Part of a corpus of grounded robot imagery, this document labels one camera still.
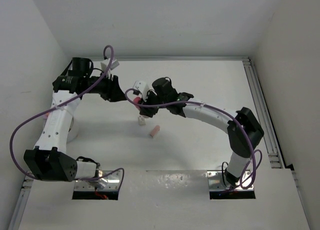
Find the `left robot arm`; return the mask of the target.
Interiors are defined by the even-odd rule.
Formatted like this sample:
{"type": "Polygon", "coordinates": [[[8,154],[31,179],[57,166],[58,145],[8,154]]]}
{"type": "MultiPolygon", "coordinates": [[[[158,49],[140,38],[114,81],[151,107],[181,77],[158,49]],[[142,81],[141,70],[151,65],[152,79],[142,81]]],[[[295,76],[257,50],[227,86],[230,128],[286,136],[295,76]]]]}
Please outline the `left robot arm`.
{"type": "Polygon", "coordinates": [[[53,111],[49,113],[34,148],[26,150],[23,156],[35,179],[72,182],[98,177],[99,163],[89,158],[68,156],[67,141],[74,134],[74,114],[81,101],[79,94],[99,94],[109,102],[126,99],[119,78],[110,73],[119,62],[105,59],[100,64],[101,75],[92,76],[93,62],[88,58],[74,57],[53,82],[53,111]]]}

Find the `white eraser with label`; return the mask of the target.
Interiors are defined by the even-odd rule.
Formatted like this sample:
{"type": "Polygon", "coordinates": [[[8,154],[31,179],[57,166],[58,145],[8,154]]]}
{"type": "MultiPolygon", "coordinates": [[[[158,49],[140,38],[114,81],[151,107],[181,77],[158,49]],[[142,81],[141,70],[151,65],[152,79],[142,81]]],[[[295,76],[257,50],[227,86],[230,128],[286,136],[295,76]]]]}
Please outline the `white eraser with label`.
{"type": "Polygon", "coordinates": [[[138,116],[138,124],[144,126],[146,124],[145,118],[143,116],[138,116]]]}

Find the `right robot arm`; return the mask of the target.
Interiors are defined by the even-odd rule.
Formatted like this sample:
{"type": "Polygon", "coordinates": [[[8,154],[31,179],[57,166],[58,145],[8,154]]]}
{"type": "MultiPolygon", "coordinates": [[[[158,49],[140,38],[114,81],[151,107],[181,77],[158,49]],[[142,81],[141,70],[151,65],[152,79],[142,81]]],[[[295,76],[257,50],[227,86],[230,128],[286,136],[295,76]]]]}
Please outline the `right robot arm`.
{"type": "Polygon", "coordinates": [[[139,104],[140,115],[153,117],[161,108],[171,114],[184,118],[196,119],[222,130],[228,135],[232,155],[223,174],[227,187],[235,187],[242,177],[243,170],[252,157],[253,150],[264,136],[262,126],[253,112],[246,107],[227,113],[217,111],[186,92],[177,92],[168,77],[155,80],[151,86],[143,81],[136,81],[133,86],[139,104]]]}

